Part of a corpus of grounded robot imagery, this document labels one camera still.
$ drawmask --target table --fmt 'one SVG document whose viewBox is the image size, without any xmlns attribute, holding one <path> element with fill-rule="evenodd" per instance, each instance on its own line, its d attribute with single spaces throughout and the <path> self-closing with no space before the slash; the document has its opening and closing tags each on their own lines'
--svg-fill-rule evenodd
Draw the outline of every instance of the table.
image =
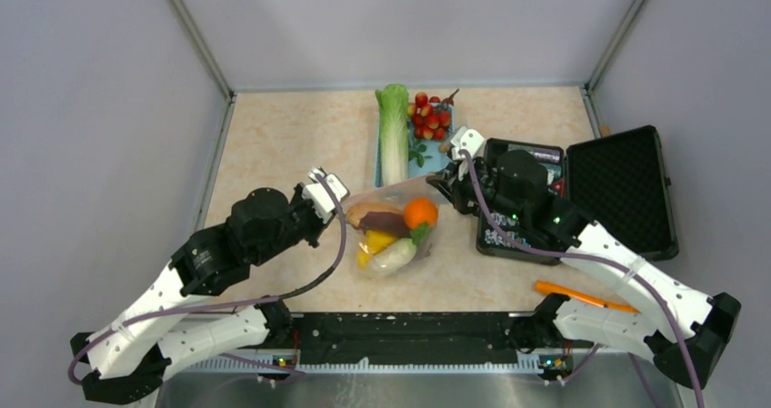
<svg viewBox="0 0 771 408">
<path fill-rule="evenodd" d="M 452 93 L 426 91 L 440 97 Z M 455 112 L 456 125 L 466 124 L 487 137 L 563 147 L 592 138 L 578 87 L 464 88 L 456 96 Z M 238 95 L 206 225 L 223 222 L 231 205 L 258 187 L 274 187 L 291 197 L 298 182 L 308 182 L 306 174 L 314 166 L 337 174 L 352 194 L 373 188 L 377 121 L 371 90 Z M 352 252 L 324 283 L 286 304 L 293 312 L 529 311 L 543 298 L 533 290 L 536 280 L 623 302 L 571 267 L 479 254 L 476 219 L 461 216 L 449 204 L 440 208 L 436 233 L 437 248 L 420 264 L 373 280 L 360 273 Z M 332 263 L 339 237 L 334 222 L 318 248 L 300 244 L 253 267 L 247 281 L 217 301 L 285 293 L 310 282 Z"/>
</svg>

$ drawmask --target gray wall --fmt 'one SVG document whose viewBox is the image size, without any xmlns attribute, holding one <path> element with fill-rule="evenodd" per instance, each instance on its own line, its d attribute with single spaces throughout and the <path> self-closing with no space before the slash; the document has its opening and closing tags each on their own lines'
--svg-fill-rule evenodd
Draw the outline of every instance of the gray wall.
<svg viewBox="0 0 771 408">
<path fill-rule="evenodd" d="M 235 89 L 584 82 L 632 0 L 185 0 Z"/>
<path fill-rule="evenodd" d="M 165 0 L 0 0 L 0 406 L 92 405 L 69 339 L 191 231 L 224 111 Z"/>
<path fill-rule="evenodd" d="M 598 92 L 618 132 L 658 127 L 682 252 L 661 267 L 743 303 L 710 387 L 767 406 L 771 0 L 651 0 Z"/>
</svg>

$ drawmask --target clear plastic bag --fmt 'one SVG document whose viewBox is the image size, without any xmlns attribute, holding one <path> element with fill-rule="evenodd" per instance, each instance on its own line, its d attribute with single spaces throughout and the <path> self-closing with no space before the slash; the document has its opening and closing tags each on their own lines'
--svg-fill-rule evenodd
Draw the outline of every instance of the clear plastic bag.
<svg viewBox="0 0 771 408">
<path fill-rule="evenodd" d="M 372 276 L 386 276 L 431 253 L 439 205 L 424 176 L 350 197 L 344 204 L 349 254 Z"/>
</svg>

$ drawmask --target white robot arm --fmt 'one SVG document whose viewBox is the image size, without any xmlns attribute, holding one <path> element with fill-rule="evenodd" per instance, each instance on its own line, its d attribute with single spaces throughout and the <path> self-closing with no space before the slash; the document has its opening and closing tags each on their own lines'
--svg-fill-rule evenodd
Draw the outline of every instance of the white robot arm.
<svg viewBox="0 0 771 408">
<path fill-rule="evenodd" d="M 580 207 L 546 192 L 546 169 L 531 154 L 509 151 L 497 159 L 496 167 L 475 158 L 484 143 L 477 131 L 459 128 L 443 146 L 454 162 L 428 182 L 461 214 L 489 215 L 491 206 L 515 216 L 519 234 L 532 248 L 511 239 L 512 245 L 561 258 L 563 264 L 602 281 L 639 310 L 626 313 L 552 294 L 512 332 L 537 333 L 552 324 L 567 340 L 600 343 L 645 358 L 684 386 L 693 388 L 694 374 L 703 388 L 731 338 L 739 301 L 729 294 L 709 296 L 681 284 L 619 243 Z M 492 218 L 488 222 L 500 229 Z M 685 345 L 695 373 L 689 374 L 690 364 L 679 343 Z"/>
<path fill-rule="evenodd" d="M 153 406 L 161 383 L 188 366 L 285 335 L 281 327 L 289 314 L 277 297 L 191 329 L 174 331 L 174 327 L 245 280 L 251 265 L 264 264 L 302 240 L 318 246 L 320 234 L 335 215 L 332 196 L 339 203 L 348 197 L 348 190 L 322 169 L 308 176 L 313 184 L 298 184 L 291 201 L 276 189 L 254 190 L 234 204 L 223 224 L 194 233 L 112 324 L 72 339 L 75 360 L 91 367 L 82 381 L 75 378 L 75 362 L 69 370 L 87 400 Z"/>
</svg>

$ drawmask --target open black case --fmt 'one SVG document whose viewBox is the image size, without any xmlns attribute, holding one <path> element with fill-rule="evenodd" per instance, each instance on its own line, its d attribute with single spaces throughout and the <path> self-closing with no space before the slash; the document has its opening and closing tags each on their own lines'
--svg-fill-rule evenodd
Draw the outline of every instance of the open black case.
<svg viewBox="0 0 771 408">
<path fill-rule="evenodd" d="M 677 255 L 679 248 L 668 193 L 670 180 L 655 127 L 643 126 L 574 144 L 566 152 L 558 146 L 491 138 L 486 142 L 484 158 L 495 166 L 498 156 L 513 149 L 526 150 L 535 156 L 550 173 L 549 191 L 587 210 L 632 251 L 649 261 L 668 260 Z M 516 221 L 499 214 L 494 217 L 505 231 L 517 238 Z M 482 215 L 477 227 L 476 249 L 487 255 L 559 264 L 554 258 L 526 254 L 504 244 Z"/>
</svg>

